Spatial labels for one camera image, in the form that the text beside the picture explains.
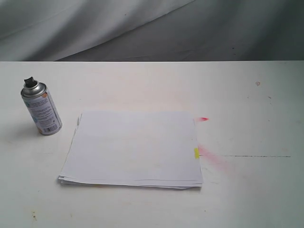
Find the yellow sticky tab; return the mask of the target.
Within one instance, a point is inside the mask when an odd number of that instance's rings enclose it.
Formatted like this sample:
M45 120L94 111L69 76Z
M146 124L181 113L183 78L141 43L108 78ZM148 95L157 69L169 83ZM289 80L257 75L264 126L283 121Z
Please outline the yellow sticky tab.
M194 149L194 157L195 157L195 159L199 159L200 158L200 152L199 152L199 149L198 148L195 148Z

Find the white spray paint can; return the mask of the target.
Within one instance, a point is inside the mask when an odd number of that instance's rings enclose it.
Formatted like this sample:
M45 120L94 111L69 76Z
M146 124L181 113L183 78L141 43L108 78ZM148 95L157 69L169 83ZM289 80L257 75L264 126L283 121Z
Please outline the white spray paint can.
M53 135L61 130L62 121L46 84L33 77L25 79L20 95L40 134Z

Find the white paper stack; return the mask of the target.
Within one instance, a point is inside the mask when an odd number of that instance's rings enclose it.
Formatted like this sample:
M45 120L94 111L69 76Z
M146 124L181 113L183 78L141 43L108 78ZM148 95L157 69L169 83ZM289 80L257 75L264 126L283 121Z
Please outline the white paper stack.
M58 177L63 184L186 189L203 183L188 112L86 111Z

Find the white backdrop cloth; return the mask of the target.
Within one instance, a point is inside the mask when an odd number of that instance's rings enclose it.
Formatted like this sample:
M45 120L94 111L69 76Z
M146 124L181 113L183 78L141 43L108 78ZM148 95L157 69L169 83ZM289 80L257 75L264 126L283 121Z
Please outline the white backdrop cloth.
M3 0L2 61L303 60L301 0Z

